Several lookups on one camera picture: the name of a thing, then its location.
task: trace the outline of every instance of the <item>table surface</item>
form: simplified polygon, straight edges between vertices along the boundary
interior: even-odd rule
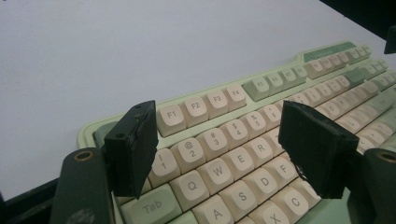
[[[1,1],[0,191],[58,177],[79,129],[350,40],[385,41],[319,1]]]

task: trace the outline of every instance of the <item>mechanical keyboard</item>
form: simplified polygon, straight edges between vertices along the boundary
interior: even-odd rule
[[[396,151],[396,72],[370,55],[341,42],[157,104],[152,171],[139,200],[114,198],[117,223],[349,223],[348,191],[321,200],[278,143],[278,125],[283,101],[296,101],[356,134],[360,153]],[[84,126],[78,146],[101,147],[121,116]]]

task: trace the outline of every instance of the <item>white table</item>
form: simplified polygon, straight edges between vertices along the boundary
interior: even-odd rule
[[[384,40],[319,1],[1,1],[3,197],[58,177],[90,121],[343,40],[396,69]]]

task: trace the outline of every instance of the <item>keyboard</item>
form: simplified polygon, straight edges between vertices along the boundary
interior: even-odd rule
[[[278,126],[283,102],[295,101],[356,134],[360,153],[396,151],[396,72],[371,53],[336,43],[157,104],[152,171],[139,200],[114,197],[117,223],[349,223],[348,191],[320,199],[278,143]],[[121,116],[84,126],[78,146],[101,147]]]

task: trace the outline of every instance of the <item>green keyboard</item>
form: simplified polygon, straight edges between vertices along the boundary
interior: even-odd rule
[[[356,134],[360,153],[396,151],[396,72],[371,53],[337,43],[157,104],[152,171],[139,200],[114,198],[117,223],[350,223],[349,192],[320,199],[278,143],[278,126],[283,101],[295,101]],[[78,146],[101,147],[121,116],[84,126]]]

